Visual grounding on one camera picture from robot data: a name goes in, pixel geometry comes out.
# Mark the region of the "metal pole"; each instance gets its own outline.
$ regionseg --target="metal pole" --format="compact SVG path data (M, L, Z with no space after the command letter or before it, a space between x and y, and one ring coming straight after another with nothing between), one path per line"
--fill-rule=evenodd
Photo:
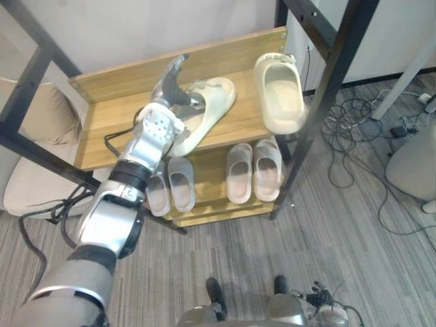
M276 199L274 211L270 214L273 220L279 213L298 171L301 168L311 145L319 134L320 128L343 79L353 61L365 32L371 22L379 0L349 0L342 18L341 26L334 40L333 49L327 60L320 85L315 92L315 98L302 128L295 153L290 164L285 169L285 178L281 192Z

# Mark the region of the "slipper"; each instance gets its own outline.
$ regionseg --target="slipper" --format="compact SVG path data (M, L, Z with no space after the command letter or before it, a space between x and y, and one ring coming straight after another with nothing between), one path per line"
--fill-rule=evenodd
M162 161L157 166L155 173L150 177L145 193L153 216L162 217L170 212L170 187L165 164Z
M253 156L254 193L261 201L274 201L281 186L281 154L275 138L260 140Z
M184 121L187 130L174 141L169 152L171 157L182 157L192 152L213 125L229 111L236 99L234 83L224 77L194 82L188 93L200 95L206 107L204 113L199 110L199 114Z
M168 162L168 176L176 209L181 213L190 211L196 204L192 163L182 157L171 158Z
M263 54L254 66L254 79L265 127L274 134L291 134L301 129L307 110L294 56Z
M233 203L242 204L251 197L252 159L253 150L247 143L233 146L227 154L225 185Z

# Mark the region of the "shoe rack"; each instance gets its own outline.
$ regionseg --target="shoe rack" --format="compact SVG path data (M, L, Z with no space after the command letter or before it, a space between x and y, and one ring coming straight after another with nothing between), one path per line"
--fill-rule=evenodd
M115 157L104 146L103 136L128 128L135 111L149 101L168 62L180 53L189 53L178 79L182 86L193 80L223 76L236 85L237 96L228 113L187 156L194 167L195 207L180 213L173 204L164 218L187 227L271 212L274 202L259 201L254 194L244 204L227 199L225 163L232 145L255 143L270 136L262 119L253 67L260 55L283 51L285 40L286 28L279 27L72 78L72 86L91 103L75 165L83 170L113 165ZM126 134L113 144L122 150L130 137Z

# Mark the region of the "white table leg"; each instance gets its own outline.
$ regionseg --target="white table leg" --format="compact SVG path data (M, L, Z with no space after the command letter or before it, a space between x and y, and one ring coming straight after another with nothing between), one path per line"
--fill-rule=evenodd
M384 98L381 102L377 110L373 113L372 118L379 120L386 111L388 111L389 107L394 103L397 97L404 91L410 81L415 77L415 75L419 72L422 66L427 62L430 58L430 55L433 53L435 48L435 35L431 34L427 43L418 55L411 61L411 63L407 66L403 75L401 75L400 79L395 83L394 88L389 92L389 94Z

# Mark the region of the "gray carpet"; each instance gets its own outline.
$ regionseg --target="gray carpet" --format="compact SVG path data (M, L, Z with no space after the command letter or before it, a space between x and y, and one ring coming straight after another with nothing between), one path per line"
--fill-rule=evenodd
M407 91L436 92L436 74L418 76ZM394 81L356 87L357 97L374 98ZM341 91L338 101L352 96ZM402 95L382 119L384 128L400 125L399 117L421 110L412 96ZM404 141L394 141L397 148ZM382 174L389 142L359 144L355 154ZM223 285L229 319L264 318L273 279L286 275L293 288L309 291L314 280L335 289L336 299L355 306L366 326L436 326L436 253L424 235L395 236L377 221L384 189L373 177L350 165L356 183L337 189L327 179L331 154L317 138L290 196L276 221L248 217L188 229L187 236L147 221L133 255L121 260L108 312L113 326L174 326L184 311L207 303L204 283L210 276ZM333 178L346 183L335 166ZM423 224L435 223L410 197L399 194ZM382 213L397 230L414 229L405 209L392 198ZM72 232L77 219L70 222ZM59 227L30 221L31 238L47 254L50 266L70 249ZM436 243L436 230L429 234ZM0 326L20 306L37 269L25 248L16 218L0 218Z

